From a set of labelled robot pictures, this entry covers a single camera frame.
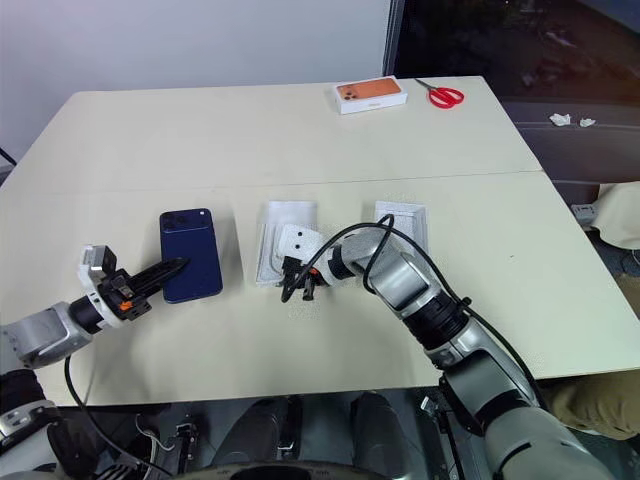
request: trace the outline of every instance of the blue smartphone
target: blue smartphone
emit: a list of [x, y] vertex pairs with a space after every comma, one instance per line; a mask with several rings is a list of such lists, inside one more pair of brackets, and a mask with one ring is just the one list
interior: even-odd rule
[[167, 302], [186, 302], [222, 291], [213, 217], [208, 209], [164, 212], [160, 215], [160, 243], [162, 260], [189, 259], [182, 271], [165, 283]]

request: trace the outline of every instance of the phone box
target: phone box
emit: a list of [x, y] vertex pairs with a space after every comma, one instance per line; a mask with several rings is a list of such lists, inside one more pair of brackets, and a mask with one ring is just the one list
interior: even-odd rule
[[393, 75], [334, 85], [333, 93], [343, 115], [407, 103], [407, 92]]

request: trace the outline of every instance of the wall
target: wall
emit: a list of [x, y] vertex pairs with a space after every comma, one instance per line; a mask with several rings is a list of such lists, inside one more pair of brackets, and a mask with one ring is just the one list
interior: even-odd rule
[[0, 0], [0, 145], [19, 160], [77, 91], [378, 76], [389, 4]]

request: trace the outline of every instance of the khaki pants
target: khaki pants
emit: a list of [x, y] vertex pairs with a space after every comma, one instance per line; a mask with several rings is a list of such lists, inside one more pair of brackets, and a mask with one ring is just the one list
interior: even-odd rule
[[569, 427], [616, 440], [640, 434], [640, 370], [566, 379], [545, 396], [551, 413]]

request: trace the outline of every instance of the red scissors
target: red scissors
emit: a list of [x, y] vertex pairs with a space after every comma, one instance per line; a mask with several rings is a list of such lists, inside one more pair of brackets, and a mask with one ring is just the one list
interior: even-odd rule
[[460, 90], [449, 87], [434, 87], [420, 79], [415, 79], [420, 85], [427, 87], [427, 98], [438, 108], [452, 108], [462, 103], [464, 94]]

